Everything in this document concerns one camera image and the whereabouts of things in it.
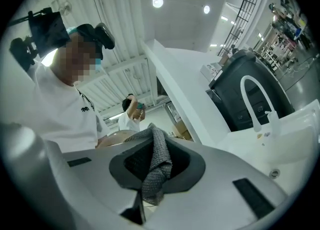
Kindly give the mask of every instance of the towel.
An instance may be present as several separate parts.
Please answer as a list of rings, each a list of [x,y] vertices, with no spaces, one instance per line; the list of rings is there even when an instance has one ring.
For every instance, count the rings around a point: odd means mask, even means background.
[[[130,136],[124,141],[153,137],[151,163],[148,174],[142,182],[142,199],[155,206],[163,199],[162,185],[170,179],[171,175],[172,161],[165,140],[167,136],[168,134],[165,131],[150,123],[147,129]],[[142,160],[147,161],[148,159],[137,158],[137,163],[143,164]]]

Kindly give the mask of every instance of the white shirt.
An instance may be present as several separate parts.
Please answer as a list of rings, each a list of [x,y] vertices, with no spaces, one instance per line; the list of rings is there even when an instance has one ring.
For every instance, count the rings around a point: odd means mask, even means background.
[[[140,131],[140,120],[130,119],[127,111],[125,111],[118,120],[119,131],[130,130],[139,132]]]
[[[98,139],[109,133],[90,102],[74,86],[60,81],[49,67],[36,62],[28,74],[35,88],[21,124],[44,140],[56,142],[62,153],[94,149]]]

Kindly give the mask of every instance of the white sink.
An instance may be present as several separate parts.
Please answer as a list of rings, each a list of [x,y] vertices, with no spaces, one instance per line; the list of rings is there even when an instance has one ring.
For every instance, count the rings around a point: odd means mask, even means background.
[[[280,122],[276,138],[265,135],[271,131],[268,123],[258,133],[253,128],[231,132],[216,148],[235,154],[268,177],[274,171],[277,177],[271,178],[291,195],[304,186],[319,155],[320,104],[315,100]]]

